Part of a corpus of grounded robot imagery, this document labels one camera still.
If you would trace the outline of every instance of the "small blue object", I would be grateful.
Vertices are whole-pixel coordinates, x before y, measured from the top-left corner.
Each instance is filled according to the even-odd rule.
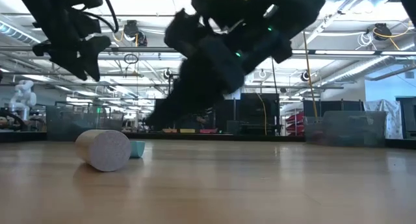
[[[130,158],[141,158],[144,152],[144,142],[132,141]]]

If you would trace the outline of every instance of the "wooden floor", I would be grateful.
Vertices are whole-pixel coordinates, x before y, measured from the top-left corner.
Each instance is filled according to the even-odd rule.
[[[0,144],[0,223],[414,224],[416,151],[148,142],[98,173],[72,143]]]

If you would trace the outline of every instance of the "white cylinder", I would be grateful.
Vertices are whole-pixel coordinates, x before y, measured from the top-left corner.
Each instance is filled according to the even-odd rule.
[[[118,131],[89,130],[75,141],[77,156],[103,172],[116,171],[129,161],[131,145]]]

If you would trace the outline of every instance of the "white robot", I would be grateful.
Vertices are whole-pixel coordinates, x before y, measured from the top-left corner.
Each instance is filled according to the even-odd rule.
[[[29,120],[29,111],[36,105],[36,94],[32,92],[32,87],[33,81],[19,81],[14,87],[15,93],[8,105],[11,112],[21,111],[20,118],[23,121]]]

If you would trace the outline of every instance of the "white sheet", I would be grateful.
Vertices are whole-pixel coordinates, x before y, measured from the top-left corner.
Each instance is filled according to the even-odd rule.
[[[386,139],[403,139],[402,109],[398,101],[367,101],[364,103],[366,111],[386,111],[387,123],[385,128]]]

